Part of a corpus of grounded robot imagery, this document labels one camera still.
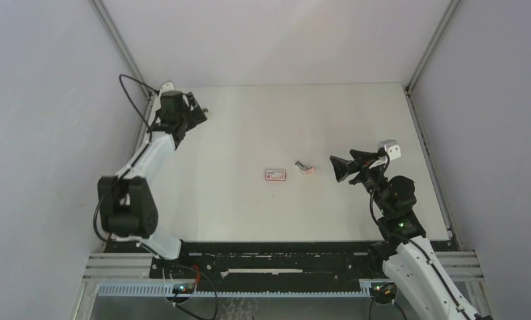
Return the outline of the pink white stapler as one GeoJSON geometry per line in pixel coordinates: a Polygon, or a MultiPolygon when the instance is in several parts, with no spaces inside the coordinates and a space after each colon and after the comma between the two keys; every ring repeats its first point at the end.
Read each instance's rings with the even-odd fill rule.
{"type": "Polygon", "coordinates": [[[316,168],[310,165],[306,165],[305,163],[302,163],[301,161],[295,161],[294,166],[297,167],[301,174],[303,175],[309,175],[316,172],[316,168]]]}

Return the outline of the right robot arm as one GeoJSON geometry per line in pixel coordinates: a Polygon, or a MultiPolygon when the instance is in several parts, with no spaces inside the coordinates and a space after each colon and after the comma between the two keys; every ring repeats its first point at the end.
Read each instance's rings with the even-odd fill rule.
{"type": "Polygon", "coordinates": [[[368,268],[387,277],[420,319],[491,319],[463,296],[437,257],[414,212],[415,183],[403,175],[386,177],[394,154],[350,150],[352,159],[330,156],[336,180],[362,184],[370,195],[370,215],[382,241],[368,251],[368,268]]]}

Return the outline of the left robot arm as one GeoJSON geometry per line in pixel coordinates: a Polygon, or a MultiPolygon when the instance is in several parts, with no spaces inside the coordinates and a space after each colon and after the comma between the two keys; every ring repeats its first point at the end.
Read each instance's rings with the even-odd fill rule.
{"type": "Polygon", "coordinates": [[[106,243],[134,243],[166,259],[165,269],[185,277],[191,260],[180,253],[180,239],[158,226],[159,214],[150,185],[165,160],[174,153],[186,133],[207,120],[207,109],[192,92],[160,90],[158,107],[145,140],[132,159],[112,176],[97,182],[99,202],[93,214],[94,231],[103,230],[106,243]]]}

